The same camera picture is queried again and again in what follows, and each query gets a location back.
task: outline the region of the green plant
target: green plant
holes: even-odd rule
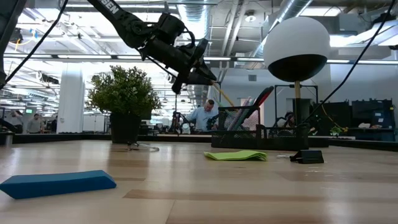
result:
[[[343,130],[337,126],[334,126],[330,129],[330,134],[332,136],[339,136],[340,133],[342,133],[342,132],[343,132]]]
[[[94,89],[89,91],[87,107],[98,108],[103,113],[110,111],[138,116],[160,109],[159,97],[146,76],[137,67],[111,66],[111,72],[100,73],[91,79]]]

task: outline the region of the black pot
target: black pot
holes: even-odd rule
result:
[[[137,142],[141,117],[133,114],[111,114],[112,143]]]

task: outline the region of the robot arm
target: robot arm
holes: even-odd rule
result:
[[[16,26],[17,18],[21,14],[26,0],[9,0],[6,2],[7,5],[9,4],[12,7],[1,9],[0,15],[9,15],[7,21],[11,22],[8,23],[6,29],[0,26],[0,31],[7,31],[4,34],[0,32],[0,54],[5,51],[11,32]],[[211,85],[212,80],[216,80],[216,77],[203,61],[203,53],[208,44],[206,39],[202,39],[195,46],[195,37],[190,33],[191,44],[174,47],[175,39],[183,32],[188,32],[185,31],[184,23],[178,18],[163,13],[158,22],[144,22],[134,14],[123,10],[113,0],[88,0],[88,2],[112,23],[127,46],[138,50],[142,60],[146,58],[153,62],[157,60],[165,64],[166,69],[172,68],[178,72],[172,87],[176,94],[180,93],[183,83],[189,85]],[[4,79],[3,55],[0,56],[0,76],[2,76],[0,78]]]

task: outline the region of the black cable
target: black cable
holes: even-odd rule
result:
[[[372,23],[372,21],[367,21],[367,20],[362,16],[362,14],[358,14],[358,16],[359,16],[363,21],[368,22],[368,23]]]
[[[331,8],[329,8],[329,9],[323,14],[323,16],[325,16],[325,15],[326,15],[331,9],[333,9],[334,7],[336,7],[337,9],[339,9],[340,12],[343,12],[343,11],[341,10],[340,7],[338,7],[338,6],[332,6]]]
[[[154,62],[157,66],[159,66],[161,69],[163,69],[163,71],[167,72],[169,75],[173,76],[174,78],[177,78],[176,75],[174,75],[173,73],[171,73],[170,71],[168,71],[166,68],[164,68],[163,66],[161,66],[159,63],[157,63],[157,61],[155,61],[153,58],[147,56],[147,58],[151,61]]]
[[[355,66],[358,64],[359,60],[361,60],[362,56],[365,54],[365,51],[370,47],[370,45],[372,44],[373,40],[376,38],[376,36],[379,34],[381,28],[384,26],[384,24],[387,21],[387,17],[391,12],[392,7],[394,6],[394,4],[396,3],[396,0],[392,0],[391,1],[391,5],[389,6],[386,15],[383,18],[383,21],[381,22],[379,28],[377,29],[377,31],[374,33],[374,35],[372,36],[372,38],[369,40],[368,44],[366,44],[365,48],[363,49],[363,51],[361,52],[361,54],[359,55],[359,57],[356,59],[356,61],[354,62],[353,66],[351,67],[351,69],[349,70],[349,72],[347,73],[347,75],[345,76],[344,80],[312,111],[312,113],[310,114],[310,116],[308,116],[304,121],[306,122],[309,118],[311,118],[315,112],[326,102],[329,100],[329,98],[331,96],[333,96],[333,94],[335,94],[337,92],[337,90],[339,90],[344,83],[347,81],[348,77],[351,75],[351,73],[353,72]]]
[[[30,53],[26,56],[26,58],[17,66],[17,68],[12,71],[12,73],[6,78],[6,81],[4,84],[0,85],[0,90],[4,88],[4,86],[14,77],[14,75],[21,69],[26,61],[30,59],[30,57],[35,53],[35,51],[40,47],[44,39],[50,34],[51,30],[57,25],[58,21],[61,19],[62,13],[64,12],[66,6],[68,4],[68,0],[65,0],[63,3],[63,6],[60,10],[60,13],[58,14],[57,19],[54,21],[54,23],[50,26],[48,31],[43,35],[43,37],[38,41],[38,43],[35,45],[35,47],[30,51]]]
[[[191,44],[189,45],[189,49],[191,49],[191,48],[194,48],[194,46],[195,46],[195,35],[193,35],[193,32],[191,32],[191,31],[189,31],[188,30],[188,27],[186,27],[185,26],[185,29],[187,30],[187,31],[184,31],[183,33],[188,33],[189,34],[189,36],[191,37]]]

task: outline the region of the blue shirt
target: blue shirt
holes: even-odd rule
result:
[[[203,132],[211,131],[207,130],[207,120],[210,118],[218,115],[218,110],[217,108],[213,108],[211,111],[207,112],[205,111],[204,107],[199,107],[196,110],[194,110],[190,115],[187,116],[187,119],[189,121],[193,121],[196,119],[197,124],[196,124],[196,130],[201,129]]]

